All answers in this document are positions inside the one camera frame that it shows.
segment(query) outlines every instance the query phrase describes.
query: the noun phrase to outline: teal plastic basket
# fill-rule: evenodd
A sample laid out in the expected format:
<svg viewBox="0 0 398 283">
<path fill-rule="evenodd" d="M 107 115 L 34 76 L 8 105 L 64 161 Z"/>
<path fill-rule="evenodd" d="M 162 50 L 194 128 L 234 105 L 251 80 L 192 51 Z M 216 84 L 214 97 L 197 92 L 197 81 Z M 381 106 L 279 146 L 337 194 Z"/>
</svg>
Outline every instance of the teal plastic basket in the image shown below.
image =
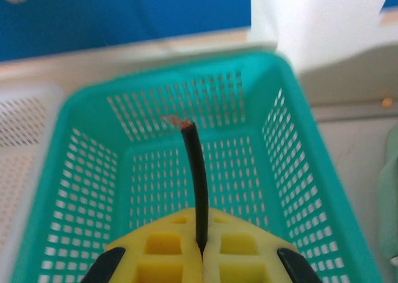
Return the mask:
<svg viewBox="0 0 398 283">
<path fill-rule="evenodd" d="M 104 245 L 194 206 L 178 129 L 196 122 L 210 205 L 294 243 L 323 282 L 381 282 L 304 95 L 251 52 L 85 88 L 58 117 L 13 282 L 76 282 Z"/>
</svg>

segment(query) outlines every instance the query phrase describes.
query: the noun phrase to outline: white basket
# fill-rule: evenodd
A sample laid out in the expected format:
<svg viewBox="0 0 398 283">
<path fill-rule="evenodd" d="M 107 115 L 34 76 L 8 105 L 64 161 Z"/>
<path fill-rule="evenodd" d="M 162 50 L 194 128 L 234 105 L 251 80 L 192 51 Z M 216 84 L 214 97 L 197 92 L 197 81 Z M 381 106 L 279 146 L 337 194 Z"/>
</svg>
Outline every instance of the white basket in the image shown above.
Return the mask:
<svg viewBox="0 0 398 283">
<path fill-rule="evenodd" d="M 0 88 L 0 282 L 13 270 L 62 100 L 58 85 Z"/>
</svg>

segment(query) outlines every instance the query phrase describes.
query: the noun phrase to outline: square hole in foam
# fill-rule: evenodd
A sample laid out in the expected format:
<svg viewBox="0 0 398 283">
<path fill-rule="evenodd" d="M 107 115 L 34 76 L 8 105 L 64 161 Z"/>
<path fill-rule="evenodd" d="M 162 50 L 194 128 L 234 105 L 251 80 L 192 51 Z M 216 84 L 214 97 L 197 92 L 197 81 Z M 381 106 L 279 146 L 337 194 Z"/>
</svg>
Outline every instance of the square hole in foam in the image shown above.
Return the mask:
<svg viewBox="0 0 398 283">
<path fill-rule="evenodd" d="M 221 235 L 221 254 L 257 255 L 256 240 L 247 233 L 225 233 Z"/>
<path fill-rule="evenodd" d="M 185 224 L 188 221 L 187 217 L 181 216 L 171 221 L 172 224 Z"/>
<path fill-rule="evenodd" d="M 132 283 L 181 283 L 183 264 L 180 263 L 141 263 L 137 266 L 136 276 Z"/>
<path fill-rule="evenodd" d="M 152 233 L 147 237 L 145 254 L 181 254 L 181 237 L 175 233 Z"/>
<path fill-rule="evenodd" d="M 271 283 L 262 264 L 221 263 L 220 283 Z"/>
</svg>

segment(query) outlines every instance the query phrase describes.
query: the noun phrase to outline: plastic basket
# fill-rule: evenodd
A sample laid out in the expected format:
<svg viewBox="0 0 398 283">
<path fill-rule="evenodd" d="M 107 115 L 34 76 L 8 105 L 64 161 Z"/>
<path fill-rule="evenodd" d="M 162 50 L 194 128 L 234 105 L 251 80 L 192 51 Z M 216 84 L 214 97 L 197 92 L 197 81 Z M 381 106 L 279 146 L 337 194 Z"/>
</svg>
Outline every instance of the plastic basket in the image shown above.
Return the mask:
<svg viewBox="0 0 398 283">
<path fill-rule="evenodd" d="M 57 85 L 0 88 L 0 282 L 12 270 L 62 98 Z"/>
<path fill-rule="evenodd" d="M 294 243 L 324 282 L 381 282 L 289 66 L 261 52 L 131 75 L 63 107 L 13 282 L 76 282 L 108 242 L 194 206 L 178 130 L 195 121 L 210 205 Z"/>
</svg>

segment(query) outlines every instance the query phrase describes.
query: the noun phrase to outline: stripped wire end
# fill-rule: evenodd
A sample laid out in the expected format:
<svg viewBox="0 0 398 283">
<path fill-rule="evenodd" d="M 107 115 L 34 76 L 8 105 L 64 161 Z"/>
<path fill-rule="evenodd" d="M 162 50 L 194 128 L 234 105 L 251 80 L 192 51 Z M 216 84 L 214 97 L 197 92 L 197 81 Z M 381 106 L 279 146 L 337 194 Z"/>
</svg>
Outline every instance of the stripped wire end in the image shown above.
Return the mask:
<svg viewBox="0 0 398 283">
<path fill-rule="evenodd" d="M 192 122 L 189 121 L 189 119 L 185 118 L 182 119 L 178 115 L 169 115 L 169 116 L 164 116 L 164 119 L 172 125 L 172 126 L 178 126 L 179 129 L 186 129 L 189 126 L 192 125 Z"/>
</svg>

